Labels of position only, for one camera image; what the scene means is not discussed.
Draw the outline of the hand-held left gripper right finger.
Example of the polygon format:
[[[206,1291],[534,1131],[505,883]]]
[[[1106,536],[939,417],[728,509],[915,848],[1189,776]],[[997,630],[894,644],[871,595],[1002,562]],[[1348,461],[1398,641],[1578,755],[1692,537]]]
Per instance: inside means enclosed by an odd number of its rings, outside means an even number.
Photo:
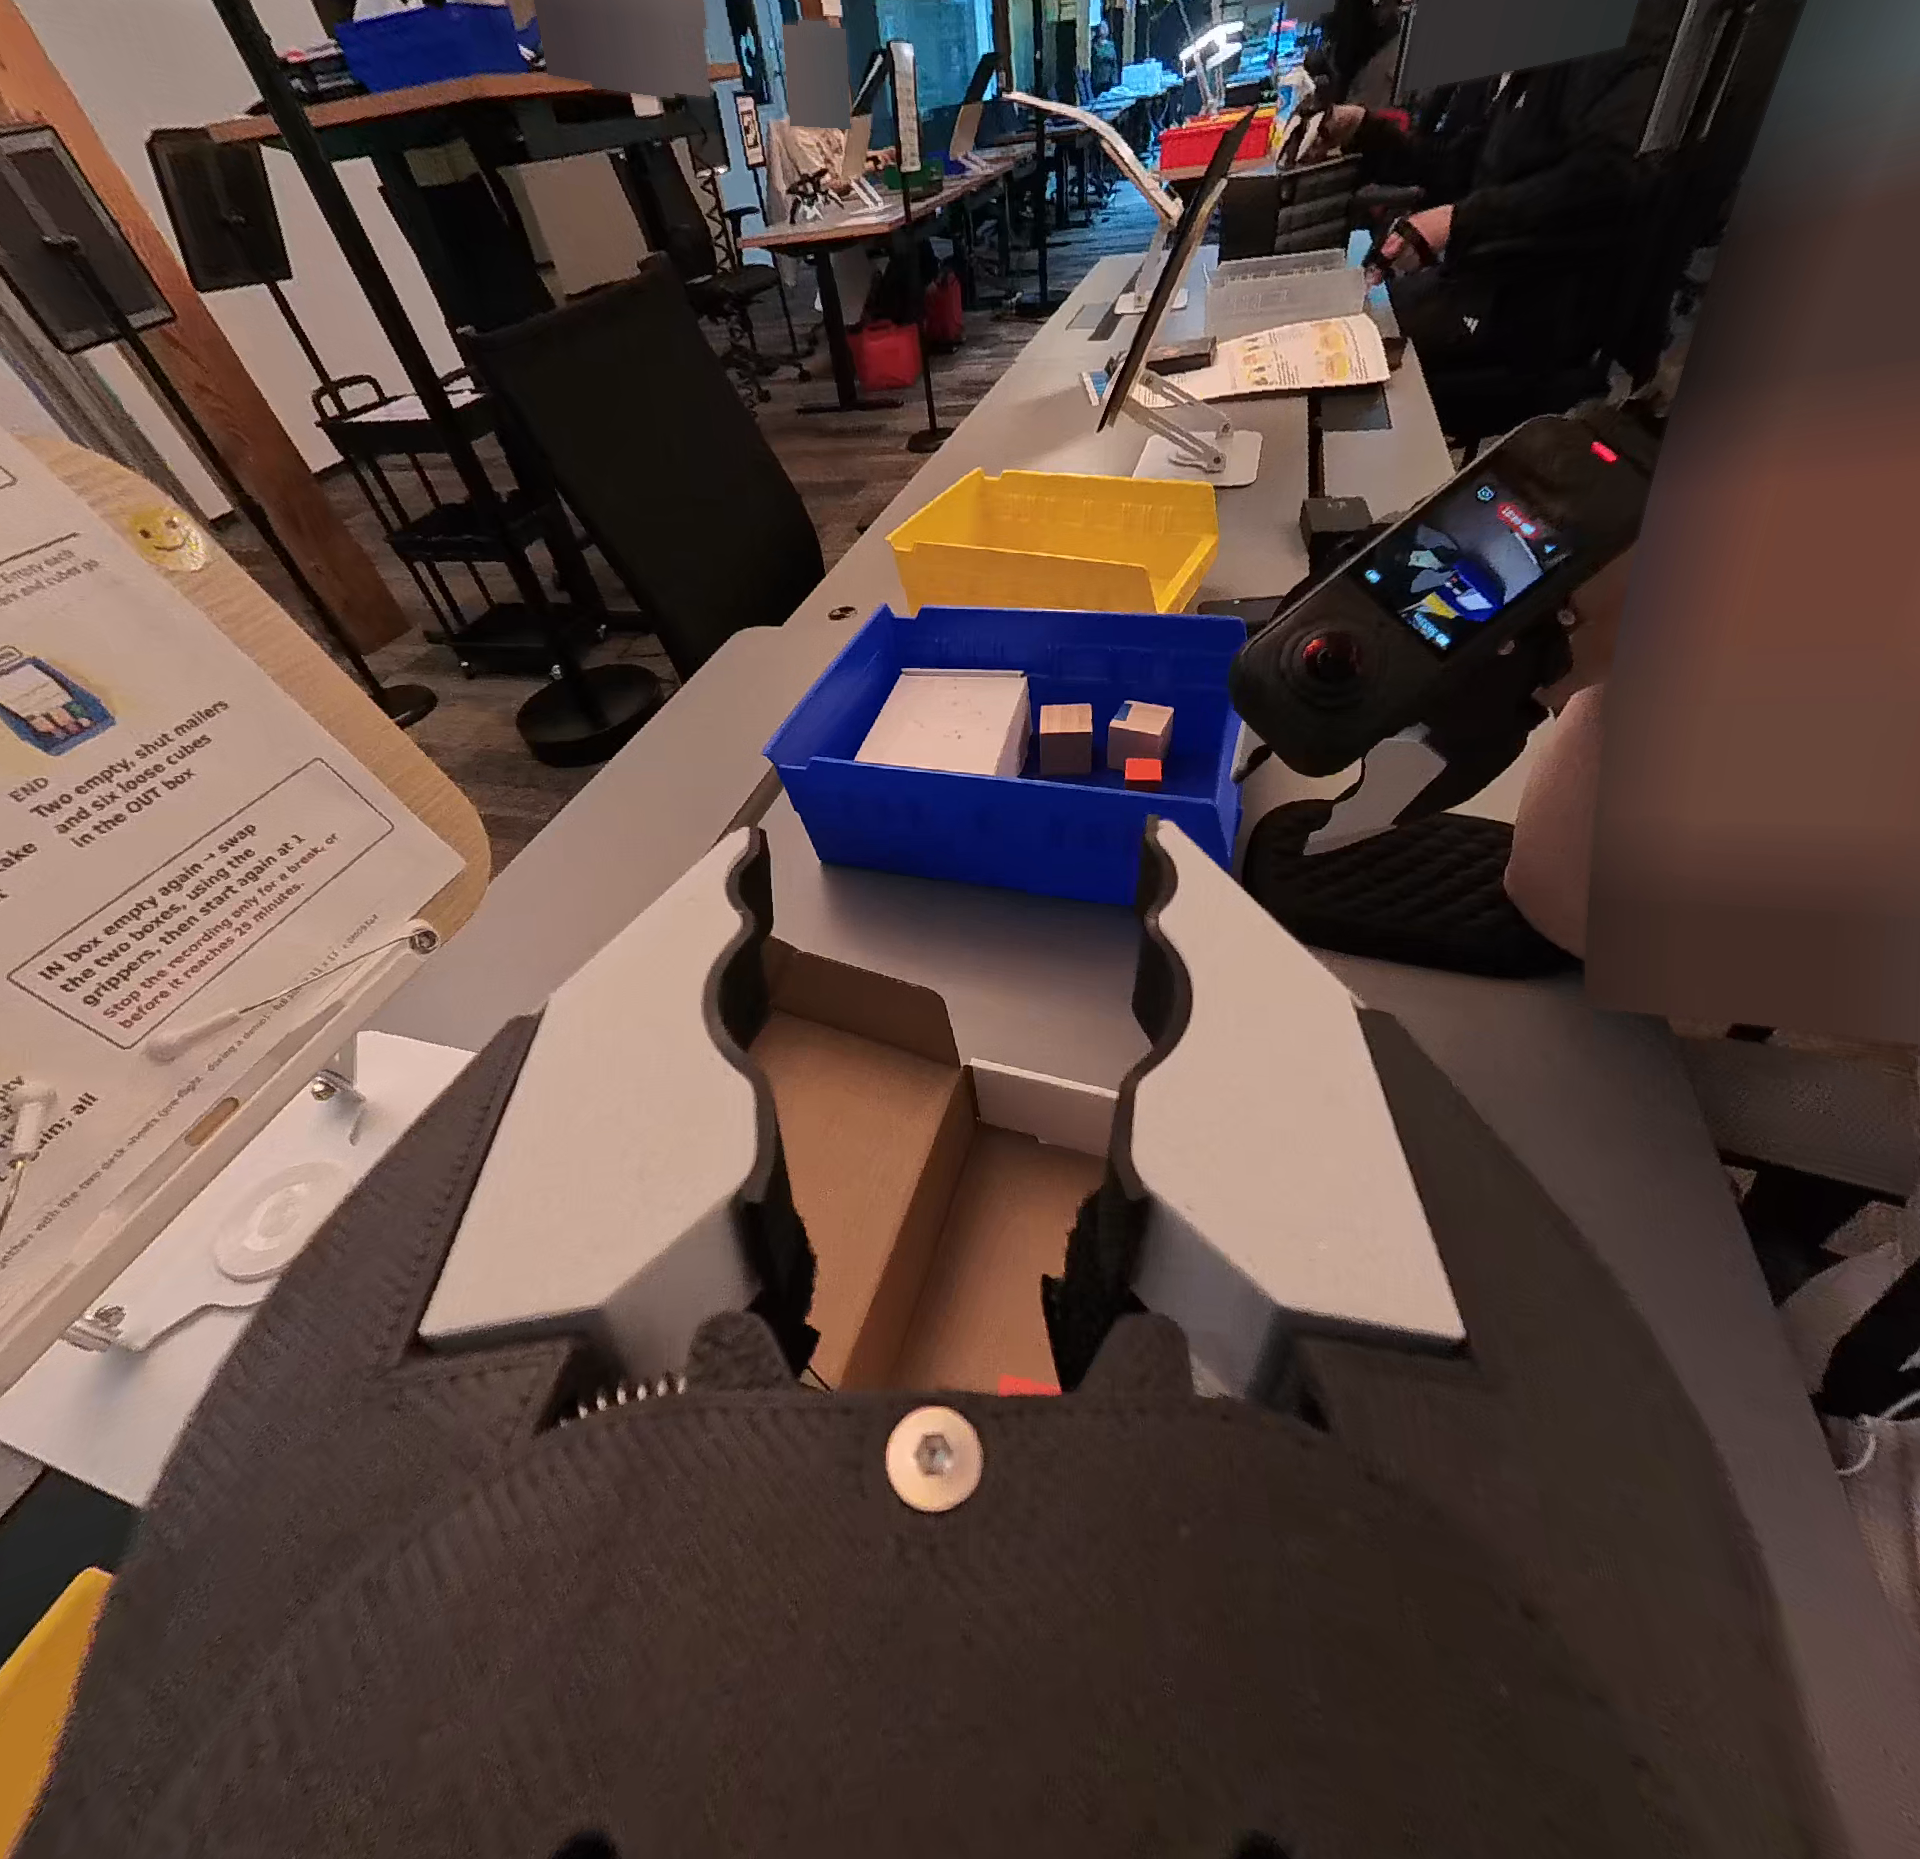
[[[1465,1353],[1355,996],[1173,821],[1144,827],[1136,911],[1145,1052],[1043,1276],[1059,1388],[1144,1314],[1227,1399],[1281,1399],[1305,1340]]]

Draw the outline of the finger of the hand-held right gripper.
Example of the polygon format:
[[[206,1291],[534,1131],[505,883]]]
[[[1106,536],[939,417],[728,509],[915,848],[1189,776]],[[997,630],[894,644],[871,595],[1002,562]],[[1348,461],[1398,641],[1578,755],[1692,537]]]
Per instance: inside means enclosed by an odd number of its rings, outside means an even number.
[[[1426,729],[1383,738],[1358,764],[1355,781],[1331,801],[1326,819],[1306,834],[1302,855],[1383,839],[1445,769],[1446,758]]]

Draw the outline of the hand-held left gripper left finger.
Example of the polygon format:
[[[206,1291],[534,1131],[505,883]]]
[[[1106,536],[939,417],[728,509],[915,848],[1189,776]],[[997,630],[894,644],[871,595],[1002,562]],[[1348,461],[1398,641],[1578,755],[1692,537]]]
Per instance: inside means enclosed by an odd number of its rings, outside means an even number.
[[[548,997],[419,1316],[438,1350],[547,1337],[684,1372],[719,1314],[812,1362],[815,1258],[772,1086],[772,854],[722,837]]]

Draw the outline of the white cardboard mailer box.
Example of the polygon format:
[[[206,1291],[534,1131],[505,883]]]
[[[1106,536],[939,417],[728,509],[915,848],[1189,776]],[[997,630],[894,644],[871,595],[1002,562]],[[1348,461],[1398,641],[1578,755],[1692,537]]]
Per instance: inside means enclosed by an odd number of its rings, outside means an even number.
[[[1023,672],[904,668],[854,760],[871,768],[1018,779],[1029,733]]]
[[[1043,1279],[1065,1270],[1106,1173],[1116,1090],[961,1057],[921,985],[779,937],[760,969],[751,1060],[815,1258],[813,1381],[986,1394],[1004,1372],[1056,1381]]]

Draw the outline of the blue plastic bin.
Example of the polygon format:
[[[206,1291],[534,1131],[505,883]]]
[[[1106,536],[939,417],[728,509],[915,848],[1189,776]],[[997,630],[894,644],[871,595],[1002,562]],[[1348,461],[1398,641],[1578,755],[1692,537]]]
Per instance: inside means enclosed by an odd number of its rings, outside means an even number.
[[[1229,699],[1239,620],[1087,611],[875,605],[766,746],[822,862],[1128,906],[1149,816],[1232,869],[1240,827]],[[856,760],[904,670],[1021,672],[1032,705],[1087,704],[1104,729],[1128,699],[1173,707],[1158,788],[1112,768],[1013,779]]]
[[[448,1],[332,28],[352,76],[371,95],[529,69],[507,4]]]

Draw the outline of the black mesh wrist pad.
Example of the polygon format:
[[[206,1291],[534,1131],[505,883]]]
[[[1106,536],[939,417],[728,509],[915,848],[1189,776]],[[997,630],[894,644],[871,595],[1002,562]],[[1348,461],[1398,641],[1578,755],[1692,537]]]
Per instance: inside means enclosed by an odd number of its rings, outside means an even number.
[[[1503,892],[1507,821],[1440,812],[1306,854],[1314,827],[1330,816],[1330,801],[1269,809],[1240,859],[1244,889],[1305,945],[1486,980],[1578,969]]]

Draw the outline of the printed paper sheet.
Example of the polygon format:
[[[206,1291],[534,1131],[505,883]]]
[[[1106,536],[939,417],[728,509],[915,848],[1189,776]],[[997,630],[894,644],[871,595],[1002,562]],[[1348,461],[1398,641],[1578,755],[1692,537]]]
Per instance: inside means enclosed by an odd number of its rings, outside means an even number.
[[[1180,384],[1203,402],[1226,402],[1379,384],[1390,369],[1377,322],[1354,312],[1220,339],[1212,363],[1180,374]]]

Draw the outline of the dark document stand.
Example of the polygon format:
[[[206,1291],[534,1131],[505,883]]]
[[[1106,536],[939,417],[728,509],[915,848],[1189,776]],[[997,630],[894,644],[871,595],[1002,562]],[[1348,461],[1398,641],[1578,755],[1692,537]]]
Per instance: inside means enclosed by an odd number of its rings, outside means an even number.
[[[1173,299],[1188,280],[1188,268],[1201,248],[1249,125],[1249,112],[1236,115],[1213,146],[1199,189],[1173,227],[1166,256],[1149,270],[1152,292],[1139,314],[1130,346],[1111,369],[1098,395],[1094,426],[1111,432],[1121,416],[1132,417],[1155,438],[1166,461],[1163,469],[1157,469],[1157,478],[1199,478],[1213,487],[1239,489],[1252,484],[1259,473],[1259,434],[1234,432],[1226,416],[1148,364],[1158,326]]]

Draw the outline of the yellow plastic bin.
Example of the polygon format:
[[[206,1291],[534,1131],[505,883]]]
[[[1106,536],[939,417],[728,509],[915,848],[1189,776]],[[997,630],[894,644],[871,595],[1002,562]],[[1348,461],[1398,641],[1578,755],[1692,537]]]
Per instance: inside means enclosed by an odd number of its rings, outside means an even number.
[[[1174,615],[1218,549],[1201,479],[968,471],[888,530],[906,605]]]
[[[1,1665],[1,1854],[18,1846],[53,1771],[110,1572],[79,1570]]]

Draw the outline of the black floor pole stand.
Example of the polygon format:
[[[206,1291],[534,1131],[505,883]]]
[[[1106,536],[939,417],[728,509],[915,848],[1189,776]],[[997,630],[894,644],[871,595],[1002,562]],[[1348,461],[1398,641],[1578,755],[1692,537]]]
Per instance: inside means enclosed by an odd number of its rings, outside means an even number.
[[[382,326],[399,369],[419,395],[427,417],[443,434],[447,456],[467,487],[470,511],[499,539],[508,575],[542,632],[552,679],[516,712],[516,729],[533,758],[548,768],[601,765],[615,756],[658,707],[658,679],[635,663],[584,665],[551,605],[543,584],[512,539],[508,516],[490,476],[445,393],[440,374],[414,326],[384,263],[350,200],[300,100],[280,70],[271,38],[251,0],[209,0],[228,39],[250,70],[268,104],[283,147],[293,156],[314,203],[322,215],[374,319]]]

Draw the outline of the red plastic bin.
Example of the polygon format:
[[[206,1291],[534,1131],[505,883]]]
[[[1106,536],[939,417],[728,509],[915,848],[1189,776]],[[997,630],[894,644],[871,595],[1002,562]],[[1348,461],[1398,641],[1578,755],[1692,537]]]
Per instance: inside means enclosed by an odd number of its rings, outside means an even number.
[[[1232,135],[1236,124],[1244,124],[1244,135],[1239,142],[1232,175],[1239,177],[1259,166],[1273,166],[1276,146],[1285,133],[1285,117],[1276,106],[1265,104],[1167,124],[1158,133],[1157,143],[1161,180],[1186,183],[1199,179],[1218,143]]]

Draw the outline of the black utility cart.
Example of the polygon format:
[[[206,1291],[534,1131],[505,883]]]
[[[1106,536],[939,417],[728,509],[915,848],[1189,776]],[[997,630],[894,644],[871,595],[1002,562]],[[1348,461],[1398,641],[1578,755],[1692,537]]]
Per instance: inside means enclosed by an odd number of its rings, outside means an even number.
[[[554,672],[542,621],[508,568],[510,556],[531,571],[547,562],[542,598],[572,655],[605,640],[605,599],[582,539],[548,484],[520,487],[512,453],[489,471],[501,513],[501,529],[493,529],[453,471],[427,467],[445,456],[445,438],[416,393],[388,393],[356,374],[325,381],[311,404],[427,605],[427,641],[443,645],[465,674]]]

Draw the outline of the black square panel stand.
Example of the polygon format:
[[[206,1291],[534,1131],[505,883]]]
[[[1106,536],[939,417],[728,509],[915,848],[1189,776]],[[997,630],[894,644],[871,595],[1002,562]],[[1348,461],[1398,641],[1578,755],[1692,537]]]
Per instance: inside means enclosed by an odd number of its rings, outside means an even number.
[[[344,623],[303,575],[265,509],[251,500],[218,445],[185,404],[178,386],[145,343],[145,331],[170,325],[174,309],[145,260],[109,215],[75,156],[47,124],[1,130],[1,272],[11,292],[55,350],[75,357],[121,343],[172,408],[178,428],[207,465],[228,500],[271,551],[310,615],[342,656],[371,700],[399,728],[438,707],[430,688],[416,681],[384,686],[353,648]]]
[[[145,152],[193,287],[203,299],[262,287],[314,371],[316,416],[341,416],[341,383],[283,292],[293,266],[261,146],[218,143],[203,125],[162,125]]]

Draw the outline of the wooden top desk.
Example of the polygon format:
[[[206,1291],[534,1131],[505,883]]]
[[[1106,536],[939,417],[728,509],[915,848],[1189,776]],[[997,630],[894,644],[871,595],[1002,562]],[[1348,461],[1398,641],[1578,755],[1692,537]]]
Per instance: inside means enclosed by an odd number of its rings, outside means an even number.
[[[543,312],[533,234],[505,175],[719,135],[712,95],[639,112],[629,95],[548,72],[470,72],[303,106],[330,166],[366,164],[445,322],[489,331]]]

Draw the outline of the wooden post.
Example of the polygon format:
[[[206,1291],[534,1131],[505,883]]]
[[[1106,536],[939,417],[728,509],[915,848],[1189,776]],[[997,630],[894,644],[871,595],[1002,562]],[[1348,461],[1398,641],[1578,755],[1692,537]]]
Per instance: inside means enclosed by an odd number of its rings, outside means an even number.
[[[280,565],[321,599],[321,620],[341,645],[366,655],[406,632],[408,620],[375,562],[333,513],[16,0],[1,0],[1,100],[6,124],[43,124],[62,139],[172,309],[172,320],[134,346],[136,367],[214,483],[262,530]]]

